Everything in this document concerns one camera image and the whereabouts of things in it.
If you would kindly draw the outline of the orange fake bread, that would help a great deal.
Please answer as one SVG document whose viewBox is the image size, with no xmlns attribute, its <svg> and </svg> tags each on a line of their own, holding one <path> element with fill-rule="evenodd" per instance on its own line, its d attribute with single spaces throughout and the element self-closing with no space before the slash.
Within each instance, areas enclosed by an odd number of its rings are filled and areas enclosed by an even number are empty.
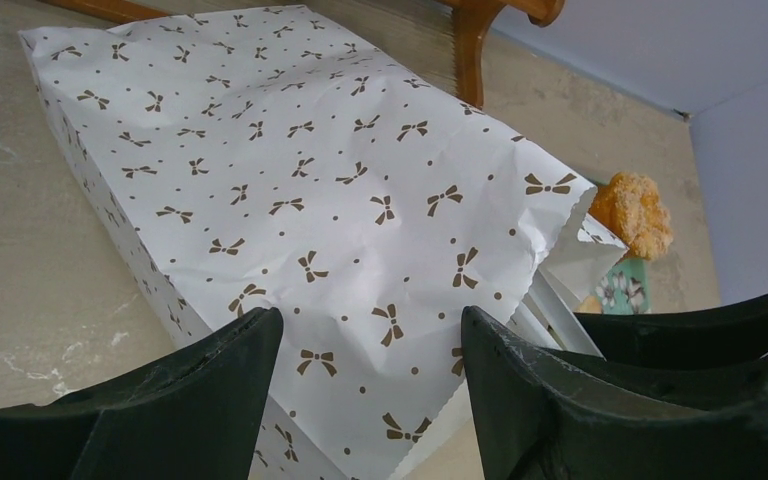
<svg viewBox="0 0 768 480">
<path fill-rule="evenodd" d="M 647 175 L 617 172 L 598 188 L 588 213 L 628 246 L 630 256 L 654 261 L 673 243 L 670 212 Z"/>
</svg>

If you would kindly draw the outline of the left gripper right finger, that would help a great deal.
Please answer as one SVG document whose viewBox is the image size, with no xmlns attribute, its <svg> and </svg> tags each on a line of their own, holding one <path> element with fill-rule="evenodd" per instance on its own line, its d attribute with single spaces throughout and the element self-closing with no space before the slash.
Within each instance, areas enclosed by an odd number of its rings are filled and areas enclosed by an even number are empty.
<svg viewBox="0 0 768 480">
<path fill-rule="evenodd" d="M 461 340 L 488 479 L 768 479 L 768 356 L 633 367 L 533 345 L 477 307 Z"/>
</svg>

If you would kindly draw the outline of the metal tongs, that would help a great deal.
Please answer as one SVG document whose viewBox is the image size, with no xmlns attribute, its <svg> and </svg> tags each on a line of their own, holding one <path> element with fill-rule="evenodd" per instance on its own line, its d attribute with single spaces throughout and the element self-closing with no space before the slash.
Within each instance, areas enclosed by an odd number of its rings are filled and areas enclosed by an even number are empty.
<svg viewBox="0 0 768 480">
<path fill-rule="evenodd" d="M 510 317 L 508 327 L 530 343 L 604 359 L 595 342 L 540 271 Z"/>
</svg>

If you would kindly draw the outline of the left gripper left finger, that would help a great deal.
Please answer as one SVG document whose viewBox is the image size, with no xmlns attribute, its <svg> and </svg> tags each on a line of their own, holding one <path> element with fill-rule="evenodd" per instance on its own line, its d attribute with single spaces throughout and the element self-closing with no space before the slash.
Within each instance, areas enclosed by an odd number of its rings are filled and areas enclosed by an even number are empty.
<svg viewBox="0 0 768 480">
<path fill-rule="evenodd" d="M 256 308 L 45 406 L 0 409 L 0 479 L 244 479 L 283 334 Z"/>
</svg>

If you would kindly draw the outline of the white patterned paper bag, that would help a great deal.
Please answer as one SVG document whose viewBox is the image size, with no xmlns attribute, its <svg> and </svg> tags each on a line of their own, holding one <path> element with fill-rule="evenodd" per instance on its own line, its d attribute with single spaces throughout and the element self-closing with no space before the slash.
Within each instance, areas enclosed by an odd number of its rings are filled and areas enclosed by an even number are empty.
<svg viewBox="0 0 768 480">
<path fill-rule="evenodd" d="M 460 316 L 577 307 L 624 255 L 593 183 L 307 7 L 21 42 L 56 141 L 185 346 L 256 307 L 284 335 L 276 479 L 391 479 L 464 423 Z"/>
</svg>

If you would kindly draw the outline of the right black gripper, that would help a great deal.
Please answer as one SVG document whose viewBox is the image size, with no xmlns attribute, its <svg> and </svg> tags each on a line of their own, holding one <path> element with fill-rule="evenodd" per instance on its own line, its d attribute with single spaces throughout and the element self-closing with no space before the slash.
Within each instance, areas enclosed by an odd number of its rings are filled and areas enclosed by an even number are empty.
<svg viewBox="0 0 768 480">
<path fill-rule="evenodd" d="M 768 356 L 768 294 L 698 311 L 576 317 L 604 357 L 622 364 L 702 370 Z"/>
</svg>

